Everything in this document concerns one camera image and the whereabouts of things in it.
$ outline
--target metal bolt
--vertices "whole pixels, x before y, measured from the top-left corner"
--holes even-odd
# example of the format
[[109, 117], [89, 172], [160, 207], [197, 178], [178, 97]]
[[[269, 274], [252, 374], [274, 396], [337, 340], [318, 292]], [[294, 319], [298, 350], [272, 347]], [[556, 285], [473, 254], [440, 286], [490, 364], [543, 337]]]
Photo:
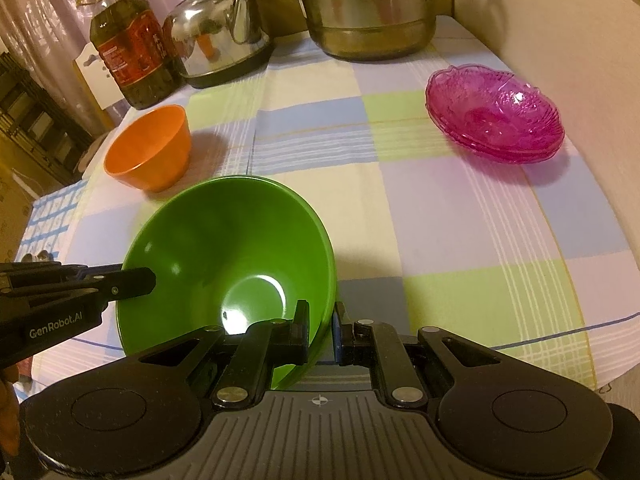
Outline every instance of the metal bolt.
[[222, 402], [229, 403], [240, 402], [241, 400], [245, 400], [249, 396], [244, 388], [239, 388], [238, 386], [228, 386], [226, 388], [220, 388], [217, 395]]
[[418, 402], [422, 398], [422, 392], [412, 386], [401, 386], [391, 392], [391, 395], [398, 402]]

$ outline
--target white wall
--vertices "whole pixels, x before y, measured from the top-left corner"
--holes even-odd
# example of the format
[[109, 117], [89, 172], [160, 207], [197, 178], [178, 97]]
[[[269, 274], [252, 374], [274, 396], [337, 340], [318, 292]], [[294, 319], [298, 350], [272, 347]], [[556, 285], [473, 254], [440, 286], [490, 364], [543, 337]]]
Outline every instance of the white wall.
[[558, 105], [640, 256], [640, 7], [456, 0], [456, 19]]

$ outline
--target bowl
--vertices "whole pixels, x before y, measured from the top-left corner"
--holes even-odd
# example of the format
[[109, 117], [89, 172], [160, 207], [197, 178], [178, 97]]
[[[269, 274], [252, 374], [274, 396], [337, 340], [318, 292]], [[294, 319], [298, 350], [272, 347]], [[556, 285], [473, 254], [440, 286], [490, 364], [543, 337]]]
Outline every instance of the bowl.
[[[334, 308], [334, 253], [318, 215], [282, 184], [224, 176], [183, 191], [133, 241], [124, 268], [133, 267], [149, 267], [157, 284], [116, 306], [127, 355], [207, 325], [243, 333], [260, 320], [292, 319], [297, 300], [307, 300], [309, 362], [318, 357]], [[276, 368], [272, 384], [303, 370]]]
[[104, 157], [104, 171], [146, 192], [180, 180], [189, 165], [191, 134], [184, 108], [156, 108], [127, 126]]
[[546, 160], [564, 140], [560, 114], [550, 99], [513, 73], [483, 65], [433, 73], [426, 107], [444, 134], [499, 162]]

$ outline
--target checkered tablecloth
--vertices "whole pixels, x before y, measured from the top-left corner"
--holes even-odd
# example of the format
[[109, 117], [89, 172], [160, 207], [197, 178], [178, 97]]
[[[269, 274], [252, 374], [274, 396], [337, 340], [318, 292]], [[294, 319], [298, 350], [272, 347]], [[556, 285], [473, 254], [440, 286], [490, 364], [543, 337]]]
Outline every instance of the checkered tablecloth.
[[[148, 198], [98, 165], [87, 184], [60, 192], [82, 194], [78, 206], [34, 217], [21, 248], [39, 248], [48, 238], [35, 226], [64, 214], [52, 230], [61, 260], [120, 262], [177, 191], [219, 174], [260, 174], [298, 192], [324, 222], [353, 319], [401, 333], [438, 325], [591, 388], [606, 384], [640, 362], [640, 272], [628, 243], [569, 140], [529, 166], [447, 142], [424, 88], [435, 70], [468, 62], [506, 70], [445, 17], [429, 48], [389, 62], [352, 64], [308, 36], [285, 38], [266, 70], [168, 99], [186, 108], [193, 135], [175, 187]], [[100, 327], [34, 359], [33, 391], [122, 355], [110, 307]], [[366, 370], [332, 359], [327, 342], [297, 387], [369, 386]]]
[[58, 257], [60, 245], [65, 239], [85, 187], [86, 181], [80, 180], [33, 203], [31, 218], [22, 236], [16, 261], [19, 262], [27, 253], [37, 254], [41, 250], [49, 251], [54, 258]]

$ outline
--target stainless steel kettle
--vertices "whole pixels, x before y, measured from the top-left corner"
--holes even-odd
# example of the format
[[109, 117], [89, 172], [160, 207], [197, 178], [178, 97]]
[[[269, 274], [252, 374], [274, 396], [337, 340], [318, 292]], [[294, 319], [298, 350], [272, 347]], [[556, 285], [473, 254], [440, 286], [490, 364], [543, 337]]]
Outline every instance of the stainless steel kettle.
[[256, 0], [184, 0], [162, 28], [178, 71], [195, 88], [251, 72], [273, 51]]

